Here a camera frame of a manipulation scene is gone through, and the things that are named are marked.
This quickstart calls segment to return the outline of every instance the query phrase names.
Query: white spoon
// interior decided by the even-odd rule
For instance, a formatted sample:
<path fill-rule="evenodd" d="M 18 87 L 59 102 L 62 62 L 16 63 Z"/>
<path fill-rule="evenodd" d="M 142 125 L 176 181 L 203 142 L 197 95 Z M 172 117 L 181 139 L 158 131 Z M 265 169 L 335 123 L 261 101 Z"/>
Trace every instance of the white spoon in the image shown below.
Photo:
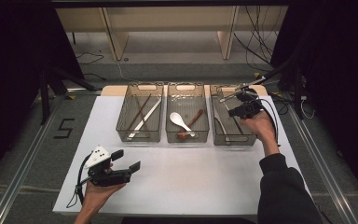
<path fill-rule="evenodd" d="M 173 123 L 182 126 L 186 131 L 191 132 L 191 129 L 189 129 L 187 127 L 187 125 L 183 122 L 182 117 L 180 116 L 180 114 L 176 113 L 176 112 L 172 112 L 170 114 L 170 119 Z"/>

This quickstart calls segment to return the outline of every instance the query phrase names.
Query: white table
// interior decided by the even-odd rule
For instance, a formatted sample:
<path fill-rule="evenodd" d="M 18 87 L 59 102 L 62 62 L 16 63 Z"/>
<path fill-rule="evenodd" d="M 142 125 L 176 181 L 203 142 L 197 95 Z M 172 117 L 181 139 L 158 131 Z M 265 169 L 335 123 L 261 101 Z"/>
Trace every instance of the white table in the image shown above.
<path fill-rule="evenodd" d="M 273 105 L 269 96 L 261 98 Z M 153 217 L 246 217 L 257 213 L 262 177 L 258 163 L 264 158 L 260 141 L 251 147 L 217 147 L 211 129 L 206 143 L 169 144 L 164 111 L 159 143 L 122 143 L 116 125 L 123 99 L 97 97 L 53 212 L 74 215 L 80 211 L 80 202 L 71 208 L 66 205 L 74 193 L 81 162 L 100 144 L 110 153 L 124 149 L 124 157 L 114 162 L 114 170 L 127 169 L 141 161 L 141 169 L 132 175 L 131 182 L 115 193 L 100 213 Z M 288 166 L 299 170 L 275 108 L 274 111 L 281 153 Z M 213 127 L 213 116 L 211 111 L 208 113 Z"/>

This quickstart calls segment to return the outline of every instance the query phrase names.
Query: gray floor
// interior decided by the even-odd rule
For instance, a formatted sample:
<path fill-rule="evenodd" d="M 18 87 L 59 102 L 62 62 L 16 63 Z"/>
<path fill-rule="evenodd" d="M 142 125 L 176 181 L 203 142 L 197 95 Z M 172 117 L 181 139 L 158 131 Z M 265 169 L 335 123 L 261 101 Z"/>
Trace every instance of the gray floor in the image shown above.
<path fill-rule="evenodd" d="M 249 33 L 237 33 L 238 37 L 246 41 Z M 268 38 L 268 44 L 273 48 L 275 34 Z M 251 43 L 252 49 L 262 53 L 258 44 Z M 246 55 L 246 50 L 234 39 L 231 57 L 223 60 L 217 36 L 214 32 L 169 32 L 169 33 L 133 33 L 123 55 L 123 60 L 116 63 L 112 60 L 106 37 L 101 34 L 76 34 L 76 45 L 73 45 L 77 55 L 84 52 L 102 54 L 103 58 L 95 63 L 81 64 L 85 74 L 92 73 L 105 78 L 102 80 L 94 75 L 86 75 L 88 83 L 96 87 L 106 85 L 126 84 L 129 79 L 142 81 L 203 81 L 205 84 L 249 82 L 255 80 L 254 69 L 269 70 L 267 64 L 262 63 L 253 55 Z M 84 55 L 78 58 L 80 63 L 87 63 L 99 56 Z M 268 91 L 277 91 L 275 77 L 267 82 Z M 72 82 L 65 82 L 68 88 L 78 88 Z M 4 223 L 71 223 L 73 217 L 64 217 L 51 212 L 53 204 L 58 197 L 58 192 L 65 179 L 66 172 L 72 162 L 80 141 L 84 127 L 88 121 L 90 111 L 97 94 L 70 93 L 72 97 L 65 97 L 59 104 L 58 99 L 51 99 L 57 103 L 57 112 L 48 128 L 46 138 L 41 143 L 32 166 L 23 180 L 19 193 L 14 203 L 10 206 Z M 283 107 L 276 103 L 277 109 Z M 41 104 L 35 99 L 27 115 L 13 148 L 6 153 L 0 162 L 0 199 L 10 185 L 13 176 L 21 166 L 23 158 L 27 155 L 34 137 L 40 129 Z M 335 205 L 334 197 L 324 183 L 324 179 L 318 172 L 318 168 L 307 148 L 303 136 L 298 131 L 293 114 L 280 115 L 283 127 L 295 152 L 310 193 L 332 223 L 345 223 L 339 209 Z M 63 119 L 74 119 L 66 122 L 73 131 L 69 138 L 56 139 L 54 136 L 62 136 L 66 133 L 59 131 Z M 353 176 L 346 162 L 336 153 L 336 146 L 332 142 L 329 133 L 315 116 L 313 119 L 304 119 L 313 140 L 316 142 L 324 159 L 328 161 L 328 168 L 337 181 L 343 195 L 348 200 L 350 208 L 358 219 L 358 182 Z M 122 217 L 111 217 L 99 214 L 93 223 L 121 223 Z M 208 223 L 228 223 L 227 220 Z M 155 218 L 150 223 L 200 223 L 200 220 L 191 218 Z"/>

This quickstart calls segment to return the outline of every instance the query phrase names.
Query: transparent bin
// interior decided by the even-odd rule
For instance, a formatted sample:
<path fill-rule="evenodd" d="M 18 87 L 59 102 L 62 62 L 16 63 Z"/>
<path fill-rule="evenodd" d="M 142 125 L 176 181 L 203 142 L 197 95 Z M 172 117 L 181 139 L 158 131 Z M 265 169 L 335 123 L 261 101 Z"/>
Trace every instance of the transparent bin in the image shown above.
<path fill-rule="evenodd" d="M 170 119 L 178 113 L 192 132 L 187 132 Z M 205 90 L 202 83 L 168 83 L 166 132 L 169 143 L 205 143 L 209 121 Z"/>
<path fill-rule="evenodd" d="M 122 142 L 159 142 L 163 82 L 131 82 L 117 121 Z"/>
<path fill-rule="evenodd" d="M 240 125 L 240 118 L 230 117 L 228 109 L 242 104 L 236 97 L 223 103 L 220 99 L 235 92 L 234 85 L 211 85 L 213 115 L 213 143 L 215 146 L 252 146 L 256 137 L 246 126 Z"/>

